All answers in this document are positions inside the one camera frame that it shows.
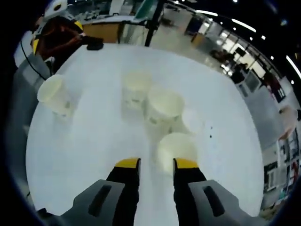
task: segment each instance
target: computer monitor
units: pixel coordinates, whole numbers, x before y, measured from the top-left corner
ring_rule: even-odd
[[[234,52],[238,53],[242,57],[246,54],[246,52],[242,48],[240,48],[240,47],[237,47]]]

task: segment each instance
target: paper cup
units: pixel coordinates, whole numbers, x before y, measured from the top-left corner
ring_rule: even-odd
[[[195,161],[198,153],[192,138],[183,133],[171,133],[159,142],[157,148],[157,163],[159,168],[172,176],[174,158],[184,158]]]
[[[172,124],[172,132],[196,135],[201,132],[204,125],[197,111],[184,108],[182,115],[178,116]]]
[[[155,86],[150,89],[145,105],[146,133],[151,142],[158,142],[171,132],[173,122],[183,111],[184,100],[171,90]]]
[[[152,78],[150,74],[145,72],[128,73],[123,78],[123,102],[130,108],[141,109],[151,85]]]
[[[71,99],[64,86],[62,76],[59,74],[55,74],[43,82],[38,91],[38,101],[59,115],[72,115]]]

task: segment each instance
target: ceiling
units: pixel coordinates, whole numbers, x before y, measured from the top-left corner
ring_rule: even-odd
[[[195,10],[217,13],[209,16],[215,22],[245,39],[267,58],[289,80],[301,102],[301,77],[286,59],[289,56],[301,71],[301,1],[292,0],[178,0]],[[236,19],[253,27],[256,32],[234,23]]]

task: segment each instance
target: desk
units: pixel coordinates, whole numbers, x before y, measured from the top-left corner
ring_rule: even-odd
[[[261,149],[252,117],[233,82],[174,53],[116,44],[105,44],[100,51],[82,46],[58,71],[77,100],[72,120],[60,121],[41,104],[35,110],[26,170],[36,209],[61,215],[76,195],[106,179],[115,163],[140,157],[136,225],[178,224],[172,178],[153,165],[142,123],[128,124],[121,117],[121,76],[139,69],[180,93],[202,114],[205,128],[196,137],[200,169],[207,179],[232,192],[244,211],[257,215],[264,183]]]
[[[196,33],[194,34],[191,42],[194,45],[194,47],[198,47],[203,41],[204,41],[205,35]]]
[[[123,30],[122,23],[139,24],[144,19],[134,19],[134,16],[110,16],[95,20],[82,20],[84,33],[91,37],[103,38],[106,43],[116,43],[118,30]]]

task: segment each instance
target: ceiling light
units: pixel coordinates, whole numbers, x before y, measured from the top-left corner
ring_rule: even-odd
[[[299,75],[299,77],[301,78],[301,72],[299,71],[299,69],[297,68],[297,66],[295,65],[295,63],[291,60],[291,58],[289,56],[286,56],[286,59],[291,64],[291,66],[293,67],[293,69],[297,72],[297,74]]]
[[[243,26],[243,27],[245,27],[245,28],[247,28],[247,29],[249,29],[249,30],[251,30],[252,32],[256,32],[256,30],[253,27],[251,27],[251,26],[249,26],[249,25],[247,25],[247,24],[245,24],[243,22],[240,22],[240,21],[238,21],[236,19],[232,19],[232,21],[235,22],[235,23],[237,23],[237,24],[239,24],[239,25],[241,25],[241,26]]]
[[[209,12],[209,11],[204,11],[204,10],[196,10],[197,13],[202,13],[202,14],[208,14],[212,16],[218,16],[217,13]]]

